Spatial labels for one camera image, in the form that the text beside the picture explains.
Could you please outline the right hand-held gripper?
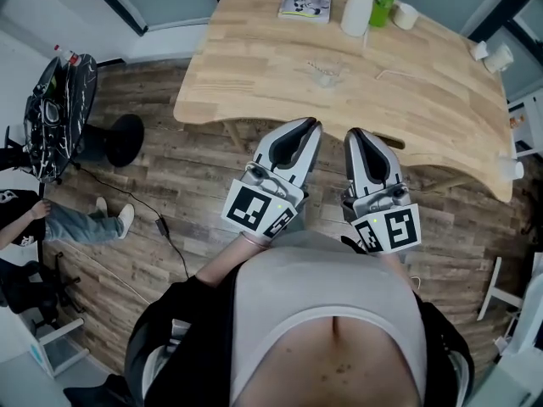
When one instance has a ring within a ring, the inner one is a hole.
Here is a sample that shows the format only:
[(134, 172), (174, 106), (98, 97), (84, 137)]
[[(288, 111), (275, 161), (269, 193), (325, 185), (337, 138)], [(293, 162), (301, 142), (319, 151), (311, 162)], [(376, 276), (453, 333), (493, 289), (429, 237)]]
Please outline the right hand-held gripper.
[(394, 152), (360, 128), (348, 131), (344, 147), (351, 189), (342, 198), (342, 209), (362, 248), (369, 254), (392, 254), (418, 245), (418, 205), (411, 202)]

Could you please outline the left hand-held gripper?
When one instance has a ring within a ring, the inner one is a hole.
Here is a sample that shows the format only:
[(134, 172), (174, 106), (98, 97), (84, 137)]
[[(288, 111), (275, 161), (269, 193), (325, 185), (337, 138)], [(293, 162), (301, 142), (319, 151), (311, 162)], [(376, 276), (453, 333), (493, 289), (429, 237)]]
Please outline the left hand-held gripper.
[(254, 162), (232, 182), (221, 218), (245, 234), (272, 241), (308, 197), (305, 179), (313, 170), (321, 138), (322, 123), (314, 117), (291, 120), (266, 134)]

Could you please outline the clear glass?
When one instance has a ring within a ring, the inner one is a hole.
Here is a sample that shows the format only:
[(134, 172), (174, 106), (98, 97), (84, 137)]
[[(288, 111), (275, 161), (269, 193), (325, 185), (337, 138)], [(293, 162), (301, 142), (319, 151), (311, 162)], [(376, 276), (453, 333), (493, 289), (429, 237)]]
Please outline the clear glass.
[(332, 88), (332, 87), (336, 86), (339, 82), (341, 82), (341, 74), (342, 74), (343, 69), (344, 69), (344, 63), (343, 63), (343, 61), (341, 59), (333, 59), (333, 60), (338, 61), (340, 63), (340, 65), (341, 65), (341, 69), (340, 69), (340, 71), (338, 72), (338, 74), (336, 76), (327, 76), (327, 75), (315, 74), (313, 69), (311, 68), (311, 71), (310, 71), (311, 79), (319, 87)]

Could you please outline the clear plastic stick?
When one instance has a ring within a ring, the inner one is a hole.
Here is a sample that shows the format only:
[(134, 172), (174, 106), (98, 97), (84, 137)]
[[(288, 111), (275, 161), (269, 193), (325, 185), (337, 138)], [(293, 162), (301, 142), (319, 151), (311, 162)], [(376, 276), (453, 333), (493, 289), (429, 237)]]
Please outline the clear plastic stick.
[(336, 76), (341, 69), (340, 63), (333, 59), (312, 59), (307, 64), (319, 75)]

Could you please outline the person's left forearm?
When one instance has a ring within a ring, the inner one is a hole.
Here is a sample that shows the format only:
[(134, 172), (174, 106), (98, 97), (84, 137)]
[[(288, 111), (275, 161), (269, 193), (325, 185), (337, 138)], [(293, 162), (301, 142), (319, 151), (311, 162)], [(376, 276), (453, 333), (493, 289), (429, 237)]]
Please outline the person's left forearm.
[(201, 268), (195, 277), (205, 285), (217, 287), (236, 267), (266, 251), (270, 243), (265, 237), (240, 232), (215, 258)]

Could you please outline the person's right forearm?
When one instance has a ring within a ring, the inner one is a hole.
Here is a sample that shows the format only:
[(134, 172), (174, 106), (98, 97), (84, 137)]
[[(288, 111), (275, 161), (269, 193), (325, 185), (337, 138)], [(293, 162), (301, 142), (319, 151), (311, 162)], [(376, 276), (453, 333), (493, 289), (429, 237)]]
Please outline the person's right forearm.
[(396, 275), (402, 278), (414, 292), (417, 291), (417, 285), (409, 277), (406, 268), (400, 262), (398, 254), (381, 254), (379, 256), (379, 259), (383, 264), (387, 265)]

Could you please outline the wooden desk leg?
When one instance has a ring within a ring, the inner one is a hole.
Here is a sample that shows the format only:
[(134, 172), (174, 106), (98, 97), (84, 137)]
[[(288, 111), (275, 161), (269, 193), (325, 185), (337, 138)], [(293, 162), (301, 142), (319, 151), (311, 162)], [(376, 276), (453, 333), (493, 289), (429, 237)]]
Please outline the wooden desk leg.
[(247, 153), (247, 148), (244, 140), (241, 138), (238, 132), (238, 121), (237, 120), (224, 120), (222, 122), (226, 131), (228, 132), (234, 146), (240, 153)]
[(452, 187), (458, 187), (474, 182), (475, 179), (469, 175), (453, 176), (443, 181), (437, 181), (433, 184), (421, 188), (422, 192), (443, 192)]

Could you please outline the white vase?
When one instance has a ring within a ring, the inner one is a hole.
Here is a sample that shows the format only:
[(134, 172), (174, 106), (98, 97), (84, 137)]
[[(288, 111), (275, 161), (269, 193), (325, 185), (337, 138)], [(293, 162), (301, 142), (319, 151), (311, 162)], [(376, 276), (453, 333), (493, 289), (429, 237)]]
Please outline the white vase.
[(347, 0), (340, 23), (342, 31), (353, 37), (361, 37), (367, 31), (374, 0)]

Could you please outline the white shelf unit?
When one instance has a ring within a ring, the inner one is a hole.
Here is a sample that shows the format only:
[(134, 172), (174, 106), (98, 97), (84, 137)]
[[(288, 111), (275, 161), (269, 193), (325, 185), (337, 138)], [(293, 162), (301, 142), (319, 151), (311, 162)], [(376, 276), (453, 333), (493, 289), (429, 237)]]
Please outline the white shelf unit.
[(516, 155), (543, 161), (543, 88), (508, 104)]

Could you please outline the black marbled round table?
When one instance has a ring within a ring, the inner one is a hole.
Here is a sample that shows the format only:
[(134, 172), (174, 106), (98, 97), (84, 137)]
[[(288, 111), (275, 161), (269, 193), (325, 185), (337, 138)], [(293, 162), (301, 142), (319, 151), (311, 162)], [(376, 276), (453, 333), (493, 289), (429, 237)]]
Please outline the black marbled round table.
[[(122, 115), (110, 128), (88, 123), (98, 86), (98, 64), (89, 54), (81, 55), (78, 66), (64, 66), (63, 80), (53, 95), (27, 98), (24, 128), (25, 151), (31, 174), (43, 184), (60, 181), (66, 167), (81, 162), (109, 161), (114, 167), (129, 165), (143, 145), (144, 125), (135, 114)], [(35, 121), (33, 104), (52, 99), (63, 109), (60, 126)]]

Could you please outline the red-capped plastic bottle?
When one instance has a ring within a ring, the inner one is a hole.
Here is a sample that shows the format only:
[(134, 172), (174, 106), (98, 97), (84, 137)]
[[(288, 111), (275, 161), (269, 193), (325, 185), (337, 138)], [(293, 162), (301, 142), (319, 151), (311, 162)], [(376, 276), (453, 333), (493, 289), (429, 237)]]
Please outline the red-capped plastic bottle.
[(78, 66), (81, 62), (81, 56), (79, 54), (69, 49), (63, 49), (59, 44), (56, 44), (53, 50), (69, 65)]

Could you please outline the black headset green accents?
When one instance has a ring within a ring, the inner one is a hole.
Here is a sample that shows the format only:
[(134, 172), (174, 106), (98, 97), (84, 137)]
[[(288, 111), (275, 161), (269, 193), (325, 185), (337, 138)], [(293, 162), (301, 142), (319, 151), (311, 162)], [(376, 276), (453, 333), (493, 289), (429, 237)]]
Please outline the black headset green accents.
[(52, 59), (42, 72), (37, 84), (33, 88), (36, 96), (53, 95), (59, 83), (63, 80), (64, 66), (59, 57)]

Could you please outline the black office chair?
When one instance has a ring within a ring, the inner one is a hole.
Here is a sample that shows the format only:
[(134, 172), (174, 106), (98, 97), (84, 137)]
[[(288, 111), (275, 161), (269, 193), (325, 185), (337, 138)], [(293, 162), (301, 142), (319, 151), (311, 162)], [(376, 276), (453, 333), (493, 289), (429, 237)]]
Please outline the black office chair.
[(0, 259), (0, 307), (9, 308), (16, 315), (37, 308), (42, 320), (31, 321), (33, 333), (43, 326), (59, 328), (58, 305), (71, 307), (78, 314), (85, 311), (66, 291), (67, 287), (79, 283), (81, 278), (63, 279), (59, 265), (63, 257), (62, 252), (55, 254), (53, 269), (37, 261), (19, 266)]
[(9, 127), (7, 127), (4, 147), (0, 148), (0, 171), (28, 168), (29, 166), (30, 160), (28, 153), (25, 151), (25, 146), (10, 138)]

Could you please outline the white open cabinet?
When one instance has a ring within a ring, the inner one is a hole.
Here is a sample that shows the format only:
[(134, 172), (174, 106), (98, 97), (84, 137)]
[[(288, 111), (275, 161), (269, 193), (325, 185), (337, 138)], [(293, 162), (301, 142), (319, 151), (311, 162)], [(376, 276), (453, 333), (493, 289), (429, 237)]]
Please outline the white open cabinet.
[(67, 371), (71, 366), (77, 364), (84, 358), (86, 358), (90, 351), (88, 348), (75, 348), (75, 352), (67, 356), (65, 359), (62, 359), (57, 365), (54, 365), (48, 355), (46, 347), (52, 345), (53, 343), (65, 340), (66, 337), (71, 334), (76, 329), (84, 326), (85, 320), (83, 318), (77, 318), (70, 323), (61, 326), (58, 329), (54, 329), (49, 334), (43, 335), (41, 337), (36, 337), (31, 335), (30, 340), (30, 353), (35, 359), (37, 364), (46, 372), (48, 376), (52, 379), (55, 379), (64, 371)]

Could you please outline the white metal frame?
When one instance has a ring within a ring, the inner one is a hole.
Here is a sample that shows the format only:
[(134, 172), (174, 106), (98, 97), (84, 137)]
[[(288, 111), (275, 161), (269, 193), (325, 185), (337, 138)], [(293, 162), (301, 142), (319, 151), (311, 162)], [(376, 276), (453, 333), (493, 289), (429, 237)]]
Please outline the white metal frame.
[(484, 316), (486, 314), (486, 311), (487, 311), (487, 309), (488, 309), (488, 307), (490, 305), (490, 302), (494, 298), (501, 301), (502, 303), (513, 306), (516, 309), (521, 309), (522, 306), (523, 306), (523, 299), (522, 298), (520, 298), (518, 296), (515, 296), (515, 295), (513, 295), (511, 293), (508, 293), (508, 292), (500, 289), (496, 285), (497, 280), (498, 280), (498, 275), (500, 274), (501, 262), (502, 262), (502, 258), (497, 257), (496, 260), (495, 260), (494, 270), (493, 270), (492, 276), (490, 278), (489, 287), (487, 289), (487, 292), (486, 292), (485, 297), (484, 297), (484, 301), (482, 303), (482, 306), (481, 306), (481, 308), (479, 310), (479, 314), (477, 316), (477, 321), (483, 320), (483, 318), (484, 318)]

